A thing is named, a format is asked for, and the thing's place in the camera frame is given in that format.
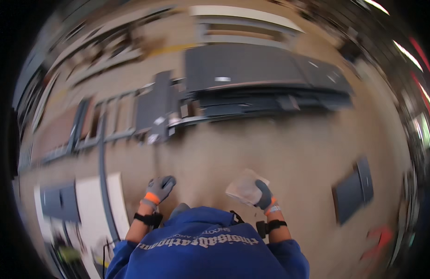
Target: concrete floor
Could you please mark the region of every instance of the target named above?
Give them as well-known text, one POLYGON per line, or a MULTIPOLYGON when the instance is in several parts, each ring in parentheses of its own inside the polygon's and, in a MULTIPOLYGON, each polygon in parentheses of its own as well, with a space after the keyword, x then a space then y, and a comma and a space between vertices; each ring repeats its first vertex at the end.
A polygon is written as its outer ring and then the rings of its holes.
MULTIPOLYGON (((167 3, 173 2, 162 1, 154 6, 167 3)), ((199 3, 192 0, 179 5, 199 3)), ((270 188, 279 200, 291 234, 310 262, 311 278, 362 278, 370 262, 360 262, 360 256, 374 244, 366 240, 367 232, 372 227, 396 222, 402 172, 410 167, 405 135, 390 92, 371 67, 362 65, 361 71, 370 74, 362 80, 357 78, 335 50, 337 40, 290 8, 259 0, 204 1, 204 4, 254 8, 294 21, 306 32, 294 52, 339 66, 355 91, 354 108, 330 114, 203 123, 187 127, 182 136, 159 146, 139 146, 134 141, 107 144, 107 173, 122 172, 128 216, 132 216, 152 177, 173 175, 178 184, 160 206, 165 217, 176 205, 185 202, 191 207, 206 205, 235 210, 245 222, 254 224, 264 220, 260 210, 239 204, 224 194, 236 175, 251 168, 271 181, 270 188), (331 188, 352 170, 360 156, 367 156, 370 164, 374 200, 339 227, 331 188)), ((135 7, 132 3, 129 10, 135 7)), ((147 37, 152 42, 160 42, 162 48, 190 44, 194 43, 193 29, 189 17, 178 14, 148 24, 147 37)), ((48 103, 44 124, 84 96, 94 95, 100 100, 117 95, 141 87, 151 82, 156 73, 170 69, 174 70, 174 77, 183 76, 181 51, 126 64, 73 90, 62 88, 63 75, 48 103)), ((33 188, 37 184, 97 176, 97 159, 97 150, 93 149, 21 174, 21 203, 29 234, 40 255, 44 256, 45 251, 33 188)))

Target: hand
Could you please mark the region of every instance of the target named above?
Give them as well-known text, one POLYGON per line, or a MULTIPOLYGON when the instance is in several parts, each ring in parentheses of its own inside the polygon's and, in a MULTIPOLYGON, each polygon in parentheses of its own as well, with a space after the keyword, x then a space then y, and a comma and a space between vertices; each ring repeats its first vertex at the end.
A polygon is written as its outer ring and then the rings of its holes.
POLYGON ((158 177, 150 180, 147 193, 141 203, 148 204, 156 210, 156 207, 168 197, 175 185, 176 179, 173 176, 158 177))
POLYGON ((254 204, 254 206, 263 209, 264 215, 267 216, 269 214, 269 209, 274 205, 277 205, 277 199, 274 198, 269 187, 260 179, 255 181, 255 186, 260 189, 262 194, 260 200, 258 203, 254 204))

